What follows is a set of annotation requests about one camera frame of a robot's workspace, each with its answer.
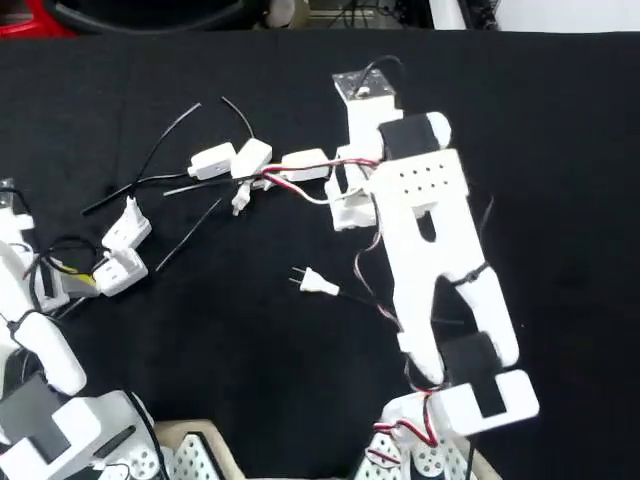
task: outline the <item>white wire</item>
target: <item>white wire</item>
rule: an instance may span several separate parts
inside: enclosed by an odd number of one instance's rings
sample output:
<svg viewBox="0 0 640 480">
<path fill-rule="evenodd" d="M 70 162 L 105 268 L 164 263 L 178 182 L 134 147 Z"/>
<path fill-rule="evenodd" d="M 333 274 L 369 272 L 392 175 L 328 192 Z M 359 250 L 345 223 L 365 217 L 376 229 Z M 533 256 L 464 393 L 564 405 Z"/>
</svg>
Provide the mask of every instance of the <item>white wire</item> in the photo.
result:
<svg viewBox="0 0 640 480">
<path fill-rule="evenodd" d="M 354 195 L 358 195 L 360 192 L 362 192 L 362 188 L 363 188 L 363 187 L 359 187 L 357 189 L 351 190 L 351 191 L 349 191 L 347 193 L 343 193 L 342 195 L 338 195 L 337 197 L 333 197 L 333 198 L 318 199 L 318 198 L 313 198 L 307 192 L 305 192 L 302 188 L 300 188 L 297 185 L 294 185 L 293 183 L 291 183 L 291 182 L 289 182 L 287 180 L 284 180 L 282 177 L 277 177 L 275 175 L 271 175 L 270 173 L 265 173 L 264 177 L 267 180 L 271 180 L 276 185 L 279 185 L 281 187 L 284 187 L 284 188 L 286 188 L 288 190 L 291 190 L 291 191 L 297 193 L 302 198 L 304 198 L 307 202 L 313 203 L 314 205 L 329 205 L 329 204 L 331 204 L 333 202 L 338 202 L 340 200 L 344 200 L 346 198 L 353 197 Z"/>
</svg>

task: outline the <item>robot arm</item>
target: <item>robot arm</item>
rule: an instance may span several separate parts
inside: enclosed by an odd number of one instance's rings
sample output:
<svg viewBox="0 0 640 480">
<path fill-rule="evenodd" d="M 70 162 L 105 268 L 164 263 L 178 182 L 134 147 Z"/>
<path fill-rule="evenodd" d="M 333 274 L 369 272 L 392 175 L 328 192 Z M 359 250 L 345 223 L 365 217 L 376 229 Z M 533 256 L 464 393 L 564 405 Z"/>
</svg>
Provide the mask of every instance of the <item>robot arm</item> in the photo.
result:
<svg viewBox="0 0 640 480">
<path fill-rule="evenodd" d="M 354 175 L 346 175 L 348 189 L 364 184 L 365 193 L 357 202 L 330 204 L 334 228 L 378 223 L 394 279 L 400 348 L 433 383 L 445 380 L 446 369 L 452 384 L 427 403 L 438 437 L 468 436 L 535 416 L 539 405 L 528 375 L 503 371 L 517 362 L 518 343 L 498 278 L 476 233 L 460 159 L 448 149 L 448 121 L 437 112 L 404 118 L 393 106 L 394 91 L 382 73 L 372 70 L 364 82 L 361 75 L 334 75 L 349 121 L 350 145 L 342 150 L 351 158 L 384 161 L 369 180 L 359 178 L 358 185 L 352 185 Z M 366 87 L 366 95 L 354 90 L 358 84 Z M 341 193 L 336 175 L 325 190 L 329 198 Z M 418 228 L 417 219 L 425 214 L 431 215 L 436 231 L 433 242 Z M 478 334 L 445 345 L 436 343 L 431 326 L 441 276 L 469 305 L 478 327 Z M 414 397 L 394 400 L 402 406 L 395 411 L 413 409 L 419 417 Z M 385 416 L 383 421 L 393 420 Z"/>
<path fill-rule="evenodd" d="M 8 357 L 23 346 L 38 356 L 53 388 L 75 395 L 87 382 L 84 370 L 60 330 L 47 317 L 33 311 L 23 276 L 20 258 L 9 245 L 0 242 L 0 315 L 5 320 L 0 325 L 0 373 L 4 374 Z M 0 382 L 0 396 L 3 390 L 4 382 Z"/>
</svg>

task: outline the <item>red wire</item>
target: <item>red wire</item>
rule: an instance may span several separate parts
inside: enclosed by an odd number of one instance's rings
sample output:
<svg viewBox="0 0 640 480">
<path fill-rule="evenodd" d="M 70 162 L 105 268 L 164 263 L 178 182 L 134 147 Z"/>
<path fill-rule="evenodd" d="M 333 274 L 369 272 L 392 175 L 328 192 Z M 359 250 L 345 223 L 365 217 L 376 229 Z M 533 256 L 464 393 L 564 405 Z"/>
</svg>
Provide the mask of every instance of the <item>red wire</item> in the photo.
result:
<svg viewBox="0 0 640 480">
<path fill-rule="evenodd" d="M 374 455 L 377 455 L 380 458 L 383 458 L 383 459 L 387 460 L 388 462 L 395 463 L 396 465 L 400 465 L 400 463 L 401 463 L 400 460 L 398 460 L 396 458 L 393 458 L 393 457 L 391 457 L 389 455 L 386 455 L 386 454 L 384 454 L 382 452 L 379 452 L 377 450 L 374 450 L 373 448 L 367 448 L 367 452 L 368 453 L 373 453 Z"/>
<path fill-rule="evenodd" d="M 334 160 L 334 163 L 329 163 L 327 166 L 336 166 L 336 165 L 345 165 L 345 164 L 358 164 L 358 165 L 368 165 L 370 167 L 377 167 L 380 162 L 376 161 L 376 160 L 369 160 L 366 158 L 345 158 L 345 159 L 339 159 L 339 160 Z M 308 167 L 285 167 L 285 166 L 281 166 L 281 165 L 266 165 L 265 167 L 262 168 L 262 170 L 260 171 L 261 173 L 269 173 L 269 172 L 282 172 L 282 171 L 287 171 L 287 172 L 291 172 L 291 171 L 296 171 L 296 170 L 309 170 L 311 168 L 317 168 L 317 167 L 324 167 L 325 165 L 323 164 L 318 164 L 317 166 L 308 166 Z"/>
<path fill-rule="evenodd" d="M 435 432 L 433 431 L 433 427 L 431 426 L 431 422 L 429 420 L 429 411 L 427 409 L 427 400 L 429 399 L 429 395 L 425 395 L 424 398 L 424 407 L 423 407 L 423 415 L 424 415 L 424 427 L 427 431 L 427 436 L 425 437 L 420 430 L 418 430 L 411 422 L 407 420 L 398 420 L 395 424 L 390 423 L 374 423 L 373 429 L 378 433 L 384 433 L 387 435 L 391 435 L 391 430 L 398 425 L 407 428 L 411 433 L 413 433 L 416 437 L 418 437 L 422 442 L 426 443 L 430 447 L 438 446 L 438 439 L 436 438 Z"/>
<path fill-rule="evenodd" d="M 436 438 L 436 434 L 433 431 L 433 428 L 431 427 L 431 421 L 429 420 L 429 409 L 427 408 L 427 402 L 429 401 L 429 395 L 425 395 L 424 397 L 424 407 L 422 410 L 422 413 L 424 415 L 424 428 L 427 431 L 427 435 L 429 435 L 429 438 L 431 438 L 432 442 L 435 443 L 435 445 L 429 445 L 430 447 L 437 447 L 438 446 L 438 439 Z"/>
</svg>

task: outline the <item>robot frame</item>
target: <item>robot frame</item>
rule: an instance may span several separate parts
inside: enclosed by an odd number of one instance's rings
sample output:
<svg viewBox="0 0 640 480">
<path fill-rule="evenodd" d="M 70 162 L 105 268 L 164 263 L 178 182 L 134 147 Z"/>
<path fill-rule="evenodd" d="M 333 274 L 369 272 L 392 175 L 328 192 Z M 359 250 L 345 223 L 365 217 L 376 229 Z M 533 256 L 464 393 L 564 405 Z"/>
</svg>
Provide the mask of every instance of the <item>robot frame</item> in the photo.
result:
<svg viewBox="0 0 640 480">
<path fill-rule="evenodd" d="M 539 405 L 528 375 L 507 370 L 518 360 L 518 343 L 497 275 L 482 252 L 462 164 L 449 148 L 449 122 L 437 112 L 405 117 L 396 108 L 393 87 L 372 65 L 333 77 L 349 124 L 349 145 L 338 148 L 335 160 L 318 158 L 317 150 L 297 152 L 275 168 L 267 165 L 270 147 L 252 139 L 247 143 L 251 147 L 237 154 L 243 168 L 234 170 L 235 150 L 224 144 L 224 159 L 211 154 L 203 160 L 200 155 L 196 164 L 194 157 L 190 173 L 202 180 L 205 170 L 224 173 L 218 167 L 226 162 L 226 171 L 238 180 L 232 200 L 237 214 L 249 202 L 251 188 L 275 184 L 298 189 L 291 182 L 326 176 L 330 168 L 327 200 L 321 204 L 329 206 L 334 229 L 378 229 L 374 240 L 384 240 L 394 280 L 400 349 L 440 386 L 392 400 L 374 425 L 377 433 L 391 437 L 403 478 L 409 478 L 407 459 L 416 448 L 437 448 L 534 417 Z M 11 190 L 0 190 L 0 195 L 6 200 Z M 435 227 L 434 241 L 422 238 L 418 228 L 427 214 Z M 128 243 L 109 252 L 106 263 L 111 267 L 101 266 L 96 277 L 103 283 L 98 290 L 109 296 L 147 274 L 134 249 L 151 226 L 134 198 L 127 198 L 118 222 L 105 238 L 113 243 L 125 225 Z M 62 480 L 87 466 L 104 470 L 126 465 L 131 478 L 171 478 L 153 420 L 140 399 L 124 391 L 77 396 L 87 382 L 84 370 L 56 325 L 34 305 L 25 279 L 34 263 L 33 248 L 16 247 L 28 245 L 22 232 L 32 228 L 33 219 L 15 215 L 10 201 L 0 208 L 0 315 L 5 320 L 0 325 L 0 374 L 4 378 L 7 359 L 21 348 L 35 354 L 44 369 L 44 376 L 36 375 L 9 395 L 3 396 L 0 384 L 0 441 L 10 446 L 0 456 L 0 469 L 9 480 Z M 61 273 L 55 275 L 58 285 Z M 478 332 L 438 346 L 431 309 L 441 276 L 470 306 Z M 116 284 L 109 284 L 116 277 Z M 36 284 L 42 297 L 42 274 Z M 372 442 L 377 441 L 374 435 Z M 140 458 L 147 459 L 147 468 L 139 467 Z"/>
</svg>

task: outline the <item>white plastic bracket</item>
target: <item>white plastic bracket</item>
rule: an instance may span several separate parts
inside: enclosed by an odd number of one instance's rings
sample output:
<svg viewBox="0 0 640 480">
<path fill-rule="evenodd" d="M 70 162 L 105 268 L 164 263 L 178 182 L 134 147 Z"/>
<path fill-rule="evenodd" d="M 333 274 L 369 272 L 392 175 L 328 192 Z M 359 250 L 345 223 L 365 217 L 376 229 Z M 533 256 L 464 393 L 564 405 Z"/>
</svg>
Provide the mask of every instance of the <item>white plastic bracket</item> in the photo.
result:
<svg viewBox="0 0 640 480">
<path fill-rule="evenodd" d="M 485 262 L 467 204 L 468 187 L 455 150 L 440 150 L 382 163 L 368 190 L 375 196 L 379 222 L 395 282 L 394 304 L 406 335 L 421 339 L 409 355 L 432 382 L 444 378 L 433 336 L 431 308 L 435 283 L 463 278 Z M 434 242 L 420 234 L 417 217 L 430 211 Z M 489 334 L 502 365 L 518 359 L 518 342 L 498 278 L 490 267 L 457 287 L 471 307 L 478 330 Z"/>
</svg>

